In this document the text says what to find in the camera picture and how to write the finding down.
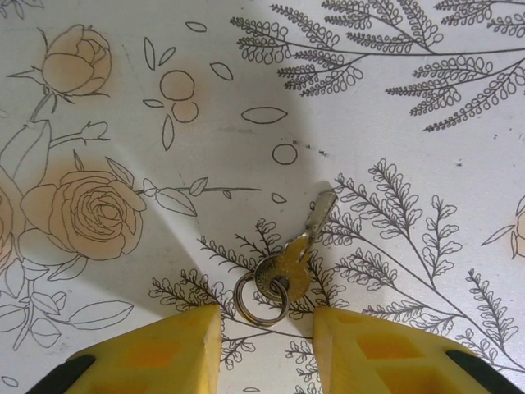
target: key blade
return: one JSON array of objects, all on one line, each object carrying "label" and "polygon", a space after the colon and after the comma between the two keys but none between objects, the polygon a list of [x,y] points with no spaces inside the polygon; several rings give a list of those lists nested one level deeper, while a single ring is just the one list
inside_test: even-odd
[{"label": "key blade", "polygon": [[306,231],[309,232],[310,240],[315,241],[322,224],[330,215],[336,205],[337,193],[333,190],[323,191],[315,201],[315,208],[306,222]]}]

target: white paper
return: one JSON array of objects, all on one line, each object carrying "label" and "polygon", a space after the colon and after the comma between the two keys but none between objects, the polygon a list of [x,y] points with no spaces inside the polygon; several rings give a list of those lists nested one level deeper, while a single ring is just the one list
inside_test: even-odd
[{"label": "white paper", "polygon": [[[525,387],[524,12],[4,1],[0,392],[214,302],[220,393],[320,393],[315,305],[447,336]],[[236,280],[329,187],[309,293],[252,327]]]}]

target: fern drawing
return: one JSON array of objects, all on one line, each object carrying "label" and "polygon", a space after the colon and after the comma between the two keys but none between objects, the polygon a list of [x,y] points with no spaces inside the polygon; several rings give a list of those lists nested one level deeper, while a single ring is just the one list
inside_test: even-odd
[{"label": "fern drawing", "polygon": [[[469,67],[469,72],[450,70],[441,76],[466,80],[471,72],[487,70],[487,65],[481,63]],[[430,75],[443,71],[430,65],[419,72]],[[363,314],[450,337],[502,373],[525,373],[525,365],[509,349],[509,340],[519,333],[519,328],[509,316],[504,300],[481,273],[456,266],[463,248],[456,239],[457,207],[437,195],[422,201],[397,166],[385,159],[368,172],[374,190],[343,174],[336,177],[335,190],[340,202],[332,210],[318,241],[340,250],[342,257],[339,261],[328,261],[313,247],[308,261],[310,289],[302,299],[291,303],[288,318],[295,321],[311,318],[317,306],[352,309],[355,286],[364,286],[370,292],[381,289],[390,302],[369,305],[361,310]],[[254,271],[261,259],[280,252],[284,238],[275,222],[262,218],[251,234],[232,236],[236,246],[219,245],[204,236],[198,243],[212,262],[225,272],[239,275]],[[404,249],[403,258],[399,256],[400,247]],[[413,254],[412,263],[407,262],[407,253]],[[474,313],[463,309],[441,290],[442,281],[453,271],[465,275],[466,288],[477,305]],[[406,278],[415,281],[415,286],[407,286]],[[223,282],[211,281],[206,274],[182,271],[174,281],[154,278],[152,285],[151,297],[158,298],[162,305],[174,305],[179,311],[206,304],[222,307],[221,362],[227,370],[251,357],[261,346],[262,337],[284,337],[289,339],[289,345],[283,349],[283,356],[294,363],[290,367],[297,378],[294,393],[321,392],[311,337],[247,323],[235,310],[231,289]],[[433,293],[435,299],[429,301],[422,296],[423,289]],[[253,300],[268,309],[279,306],[257,291]],[[232,325],[248,330],[243,330],[242,336],[233,336]]]},{"label": "fern drawing", "polygon": [[[491,59],[496,54],[523,53],[524,47],[456,53],[438,50],[436,45],[445,41],[445,36],[440,22],[433,21],[429,10],[425,10],[426,3],[324,0],[321,7],[327,13],[324,23],[313,21],[293,7],[276,4],[270,8],[284,18],[282,24],[231,18],[231,24],[247,34],[237,42],[242,57],[268,65],[294,59],[299,65],[277,69],[277,75],[285,79],[285,89],[304,97],[345,92],[364,78],[364,60],[435,59],[414,71],[413,77],[422,81],[386,90],[394,96],[419,98],[409,110],[415,117],[458,107],[442,121],[425,127],[428,132],[456,126],[520,90],[523,93],[525,55],[497,69]],[[437,11],[449,13],[441,19],[441,25],[461,28],[486,23],[492,32],[516,38],[525,35],[524,7],[525,2],[487,0],[443,0],[434,6]],[[289,39],[289,27],[299,29],[304,40]],[[463,99],[470,84],[475,84],[479,93]]]}]

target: yellow object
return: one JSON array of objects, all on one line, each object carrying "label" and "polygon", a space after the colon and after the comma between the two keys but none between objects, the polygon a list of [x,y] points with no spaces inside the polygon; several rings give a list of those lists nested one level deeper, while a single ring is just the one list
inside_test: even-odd
[{"label": "yellow object", "polygon": [[67,394],[215,394],[221,311],[218,305],[191,309],[70,359],[86,354],[96,361]]},{"label": "yellow object", "polygon": [[473,353],[444,337],[335,308],[313,315],[324,394],[489,394],[447,355]]}]

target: metal ring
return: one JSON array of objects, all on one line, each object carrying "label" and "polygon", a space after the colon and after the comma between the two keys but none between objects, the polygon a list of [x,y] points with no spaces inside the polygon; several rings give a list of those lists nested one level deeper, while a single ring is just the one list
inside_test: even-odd
[{"label": "metal ring", "polygon": [[286,289],[279,281],[275,281],[275,285],[277,286],[277,289],[281,293],[281,312],[279,313],[279,316],[276,318],[258,318],[254,314],[252,314],[248,308],[246,308],[246,305],[243,301],[243,289],[246,283],[252,281],[254,278],[253,273],[246,273],[243,277],[237,281],[235,284],[235,288],[233,290],[233,302],[235,303],[235,307],[239,310],[240,314],[244,316],[246,320],[249,322],[255,324],[259,327],[271,327],[276,323],[279,323],[283,318],[286,317],[286,314],[288,314],[288,308],[290,307],[290,300],[288,299],[288,293],[286,292]]}]

